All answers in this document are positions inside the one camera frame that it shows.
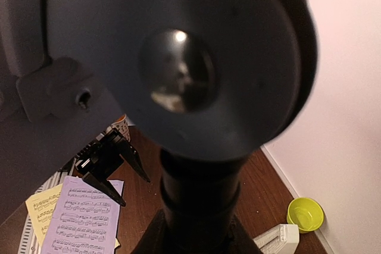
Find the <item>white wall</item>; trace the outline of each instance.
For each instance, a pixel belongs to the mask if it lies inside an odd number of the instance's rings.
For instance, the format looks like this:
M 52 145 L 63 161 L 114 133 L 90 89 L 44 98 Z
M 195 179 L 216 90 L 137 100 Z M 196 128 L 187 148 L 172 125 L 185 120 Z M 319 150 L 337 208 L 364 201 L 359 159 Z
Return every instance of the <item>white wall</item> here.
M 381 253 L 381 0 L 309 0 L 320 42 L 313 95 L 266 145 L 326 213 L 336 254 Z

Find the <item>yellow plastic bowl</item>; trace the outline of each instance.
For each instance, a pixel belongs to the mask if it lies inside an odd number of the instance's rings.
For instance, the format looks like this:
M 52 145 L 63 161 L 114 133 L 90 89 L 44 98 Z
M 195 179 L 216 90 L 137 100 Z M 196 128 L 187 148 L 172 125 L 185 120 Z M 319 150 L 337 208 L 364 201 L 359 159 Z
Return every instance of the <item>yellow plastic bowl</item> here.
M 287 223 L 296 224 L 300 233 L 308 233 L 319 229 L 324 221 L 321 206 L 308 197 L 294 199 L 288 206 Z

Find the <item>wooden floor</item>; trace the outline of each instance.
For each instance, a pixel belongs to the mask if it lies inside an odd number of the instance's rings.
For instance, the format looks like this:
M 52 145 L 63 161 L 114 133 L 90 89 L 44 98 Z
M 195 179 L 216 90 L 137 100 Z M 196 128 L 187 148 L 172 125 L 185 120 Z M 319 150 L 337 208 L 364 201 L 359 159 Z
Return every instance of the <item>wooden floor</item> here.
M 159 194 L 159 147 L 131 128 L 133 146 L 138 150 L 151 183 L 145 183 L 128 164 L 123 164 L 110 178 L 124 180 L 123 197 L 127 206 L 121 209 L 117 238 L 121 247 L 116 254 L 130 253 L 154 214 L 161 206 Z M 286 223 L 286 212 L 292 196 L 261 151 L 253 153 L 241 172 L 241 198 L 236 214 L 251 237 L 280 223 Z M 16 254 L 26 216 L 25 206 L 0 227 L 1 253 Z M 326 253 L 314 233 L 302 234 L 296 254 Z

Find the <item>screw hole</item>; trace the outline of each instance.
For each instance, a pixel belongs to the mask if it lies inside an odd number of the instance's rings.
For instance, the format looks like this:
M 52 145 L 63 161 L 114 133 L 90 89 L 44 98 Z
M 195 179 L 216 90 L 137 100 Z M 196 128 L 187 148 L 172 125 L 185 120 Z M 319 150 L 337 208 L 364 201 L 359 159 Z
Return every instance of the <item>screw hole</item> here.
M 91 98 L 91 94 L 88 90 L 85 90 L 78 96 L 77 104 L 82 109 L 88 109 L 89 108 L 89 101 Z

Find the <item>sheet music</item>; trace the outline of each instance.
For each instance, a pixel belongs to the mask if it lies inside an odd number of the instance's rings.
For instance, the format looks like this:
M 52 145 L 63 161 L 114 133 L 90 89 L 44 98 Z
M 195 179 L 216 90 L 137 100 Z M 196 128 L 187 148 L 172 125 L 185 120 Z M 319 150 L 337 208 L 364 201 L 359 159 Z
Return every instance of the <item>sheet music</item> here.
M 40 245 L 42 245 L 46 232 L 48 231 L 53 210 L 60 197 L 61 189 L 62 184 L 59 184 L 44 192 L 31 195 L 25 201 L 37 241 Z
M 121 193 L 123 182 L 110 183 Z M 41 254 L 111 254 L 120 206 L 80 178 L 65 177 Z

